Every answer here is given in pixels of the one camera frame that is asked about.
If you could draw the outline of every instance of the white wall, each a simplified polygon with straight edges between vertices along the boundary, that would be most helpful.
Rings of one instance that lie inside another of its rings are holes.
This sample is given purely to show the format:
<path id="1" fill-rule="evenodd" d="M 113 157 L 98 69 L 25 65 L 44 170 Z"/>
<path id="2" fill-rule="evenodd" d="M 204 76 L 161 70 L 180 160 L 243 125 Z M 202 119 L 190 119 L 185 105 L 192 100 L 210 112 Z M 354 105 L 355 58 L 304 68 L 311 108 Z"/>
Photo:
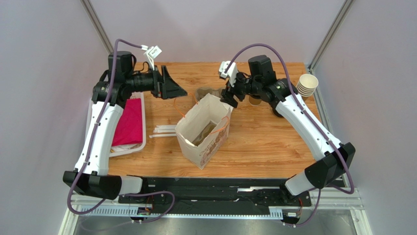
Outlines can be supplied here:
<path id="1" fill-rule="evenodd" d="M 416 234 L 417 1 L 357 0 L 316 76 L 373 233 Z"/>
<path id="2" fill-rule="evenodd" d="M 80 1 L 0 2 L 0 234 L 57 234 L 107 52 Z"/>
<path id="3" fill-rule="evenodd" d="M 288 62 L 309 63 L 343 0 L 91 1 L 111 41 L 159 45 L 158 61 L 230 60 L 243 47 L 266 43 Z M 238 60 L 266 53 L 251 49 Z"/>

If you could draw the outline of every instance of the paper cup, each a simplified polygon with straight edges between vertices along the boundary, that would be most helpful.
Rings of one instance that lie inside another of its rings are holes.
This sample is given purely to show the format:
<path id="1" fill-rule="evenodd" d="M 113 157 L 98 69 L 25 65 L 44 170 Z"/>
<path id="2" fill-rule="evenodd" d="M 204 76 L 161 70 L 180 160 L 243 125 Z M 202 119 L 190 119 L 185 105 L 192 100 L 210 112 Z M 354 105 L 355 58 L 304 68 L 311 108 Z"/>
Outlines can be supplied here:
<path id="1" fill-rule="evenodd" d="M 303 97 L 310 97 L 319 85 L 318 79 L 311 74 L 301 75 L 296 87 L 299 94 Z"/>

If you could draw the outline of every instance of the orange bag handle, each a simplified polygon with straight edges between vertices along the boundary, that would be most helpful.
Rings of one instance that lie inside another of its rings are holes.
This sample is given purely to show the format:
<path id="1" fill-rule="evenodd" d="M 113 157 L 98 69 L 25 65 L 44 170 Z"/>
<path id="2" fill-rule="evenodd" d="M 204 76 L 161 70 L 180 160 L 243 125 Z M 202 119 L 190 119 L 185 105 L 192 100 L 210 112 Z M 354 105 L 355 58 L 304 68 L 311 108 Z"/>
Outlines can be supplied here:
<path id="1" fill-rule="evenodd" d="M 229 125 L 229 123 L 230 123 L 230 119 L 229 119 L 229 117 L 228 117 L 228 116 L 224 116 L 224 117 L 222 118 L 222 120 L 223 120 L 223 119 L 225 119 L 225 118 L 227 118 L 226 125 L 225 125 L 224 127 L 220 128 L 220 129 L 218 129 L 217 131 L 210 132 L 210 134 L 209 134 L 209 135 L 214 134 L 214 133 L 217 133 L 217 132 L 220 132 L 220 131 L 223 131 L 223 130 L 224 130 L 224 129 L 225 129 L 225 128 Z"/>
<path id="2" fill-rule="evenodd" d="M 197 98 L 195 97 L 194 94 L 189 93 L 188 95 L 192 95 L 192 97 L 194 97 L 195 103 L 198 104 Z M 181 111 L 177 108 L 177 106 L 175 105 L 175 101 L 177 100 L 177 98 L 174 99 L 174 108 L 178 111 L 178 113 L 180 113 L 183 118 L 185 118 L 185 114 L 181 113 Z"/>

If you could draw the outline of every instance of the paper bag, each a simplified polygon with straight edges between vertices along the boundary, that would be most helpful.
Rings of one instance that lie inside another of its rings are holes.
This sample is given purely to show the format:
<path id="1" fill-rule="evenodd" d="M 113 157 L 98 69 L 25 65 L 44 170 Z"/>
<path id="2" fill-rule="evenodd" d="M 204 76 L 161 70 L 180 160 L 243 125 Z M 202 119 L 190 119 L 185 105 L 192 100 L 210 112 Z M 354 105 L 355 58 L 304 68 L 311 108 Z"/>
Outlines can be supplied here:
<path id="1" fill-rule="evenodd" d="M 232 106 L 221 102 L 220 98 L 208 94 L 178 122 L 175 132 L 181 151 L 200 169 L 204 168 L 229 136 L 232 110 Z M 194 145 L 192 142 L 210 122 L 216 124 L 215 128 L 199 145 Z"/>

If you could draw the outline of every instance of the wooden table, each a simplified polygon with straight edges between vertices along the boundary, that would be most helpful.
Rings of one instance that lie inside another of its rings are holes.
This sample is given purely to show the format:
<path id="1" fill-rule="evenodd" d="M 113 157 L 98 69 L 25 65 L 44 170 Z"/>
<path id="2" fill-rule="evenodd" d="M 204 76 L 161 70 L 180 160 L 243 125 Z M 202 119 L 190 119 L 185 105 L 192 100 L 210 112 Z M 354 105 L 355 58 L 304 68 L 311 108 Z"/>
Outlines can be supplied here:
<path id="1" fill-rule="evenodd" d="M 189 93 L 199 87 L 219 88 L 220 63 L 159 63 L 167 66 L 171 77 Z M 285 74 L 280 63 L 274 63 L 277 78 Z M 249 73 L 248 63 L 238 63 L 240 71 Z M 293 84 L 306 73 L 303 63 L 288 63 Z M 187 112 L 195 104 L 191 96 L 176 101 L 179 110 Z M 313 97 L 307 106 L 318 116 Z M 181 115 L 174 109 L 173 100 L 154 98 L 145 93 L 146 132 L 152 135 L 156 125 L 177 124 Z M 288 178 L 314 163 L 313 157 L 291 124 L 272 114 L 267 103 L 253 107 L 247 98 L 234 109 L 230 134 L 224 145 L 200 170 L 181 152 L 176 137 L 149 138 L 142 152 L 110 158 L 109 174 L 160 177 L 217 177 L 217 178 Z"/>

